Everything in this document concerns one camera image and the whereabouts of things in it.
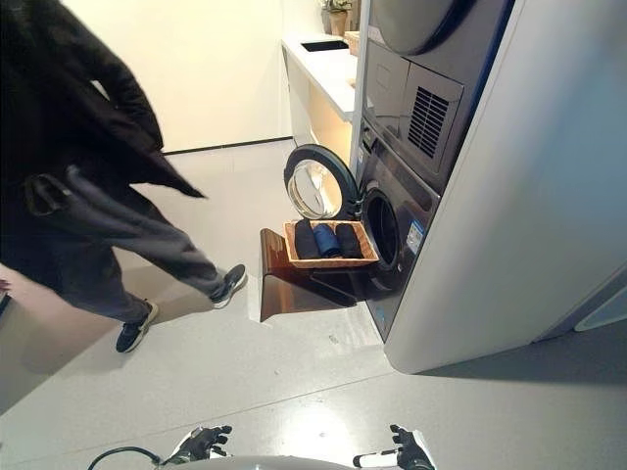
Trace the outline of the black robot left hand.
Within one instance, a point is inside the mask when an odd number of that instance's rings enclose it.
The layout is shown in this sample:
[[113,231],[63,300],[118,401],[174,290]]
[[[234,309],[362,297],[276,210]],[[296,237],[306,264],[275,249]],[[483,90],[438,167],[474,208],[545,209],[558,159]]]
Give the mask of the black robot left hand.
[[227,457],[229,453],[223,447],[231,432],[232,427],[229,425],[212,428],[199,426],[183,437],[162,465]]

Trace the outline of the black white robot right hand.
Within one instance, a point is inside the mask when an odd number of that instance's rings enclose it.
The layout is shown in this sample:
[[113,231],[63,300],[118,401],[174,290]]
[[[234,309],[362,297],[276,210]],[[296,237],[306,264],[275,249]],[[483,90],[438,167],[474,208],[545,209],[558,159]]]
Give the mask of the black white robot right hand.
[[409,431],[402,426],[390,426],[395,448],[359,454],[353,465],[360,469],[428,469],[435,470],[436,464],[430,455],[422,434]]

